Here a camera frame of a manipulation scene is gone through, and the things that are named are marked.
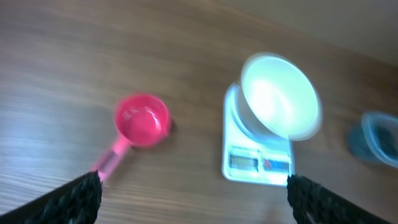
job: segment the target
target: gray wall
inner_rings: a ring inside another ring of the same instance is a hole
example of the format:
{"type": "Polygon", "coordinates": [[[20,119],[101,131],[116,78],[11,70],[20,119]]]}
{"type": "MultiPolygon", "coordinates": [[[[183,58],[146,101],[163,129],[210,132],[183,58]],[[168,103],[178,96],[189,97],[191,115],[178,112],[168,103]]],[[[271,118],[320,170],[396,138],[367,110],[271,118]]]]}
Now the gray wall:
{"type": "Polygon", "coordinates": [[[398,1],[215,1],[398,66],[398,1]]]}

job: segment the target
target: white digital scale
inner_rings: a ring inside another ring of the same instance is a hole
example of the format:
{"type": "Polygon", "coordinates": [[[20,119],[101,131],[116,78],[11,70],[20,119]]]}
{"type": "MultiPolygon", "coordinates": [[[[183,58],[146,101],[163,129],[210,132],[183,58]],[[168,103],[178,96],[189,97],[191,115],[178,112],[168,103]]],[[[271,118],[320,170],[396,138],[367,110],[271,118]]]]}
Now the white digital scale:
{"type": "Polygon", "coordinates": [[[233,83],[224,98],[223,175],[233,181],[286,186],[294,174],[292,144],[276,134],[255,136],[248,130],[237,107],[239,88],[233,83]]]}

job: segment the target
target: wooden table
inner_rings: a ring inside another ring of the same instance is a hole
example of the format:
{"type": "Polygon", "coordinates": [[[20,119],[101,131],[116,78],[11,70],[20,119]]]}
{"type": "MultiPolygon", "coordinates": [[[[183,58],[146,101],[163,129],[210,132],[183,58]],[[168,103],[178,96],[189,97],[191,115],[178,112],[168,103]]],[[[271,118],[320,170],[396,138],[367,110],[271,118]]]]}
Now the wooden table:
{"type": "Polygon", "coordinates": [[[127,155],[97,223],[295,223],[285,188],[221,174],[224,93],[261,51],[296,63],[322,99],[321,131],[294,144],[297,173],[398,222],[398,171],[345,141],[363,112],[398,114],[398,69],[211,0],[0,2],[0,212],[84,174],[115,137],[117,100],[145,91],[177,130],[127,155]]]}

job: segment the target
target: scoop handle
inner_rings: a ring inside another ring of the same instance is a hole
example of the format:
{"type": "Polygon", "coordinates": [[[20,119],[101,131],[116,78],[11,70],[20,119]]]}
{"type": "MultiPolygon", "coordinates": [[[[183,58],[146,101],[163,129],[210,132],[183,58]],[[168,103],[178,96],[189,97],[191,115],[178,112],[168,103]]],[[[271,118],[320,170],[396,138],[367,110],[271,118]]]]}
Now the scoop handle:
{"type": "Polygon", "coordinates": [[[124,155],[126,155],[130,146],[131,142],[120,136],[114,140],[111,147],[101,156],[99,161],[91,169],[93,171],[98,170],[101,182],[105,182],[108,179],[124,155]]]}

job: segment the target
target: pink measuring cup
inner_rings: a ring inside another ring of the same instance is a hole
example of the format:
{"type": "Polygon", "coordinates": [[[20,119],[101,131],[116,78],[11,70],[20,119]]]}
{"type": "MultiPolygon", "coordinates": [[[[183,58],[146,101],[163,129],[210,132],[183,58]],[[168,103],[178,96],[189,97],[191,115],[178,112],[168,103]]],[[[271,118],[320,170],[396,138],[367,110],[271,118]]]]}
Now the pink measuring cup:
{"type": "Polygon", "coordinates": [[[132,95],[118,104],[114,115],[118,136],[91,170],[98,170],[104,182],[118,166],[129,148],[148,147],[161,141],[170,132],[170,113],[156,96],[132,95]]]}

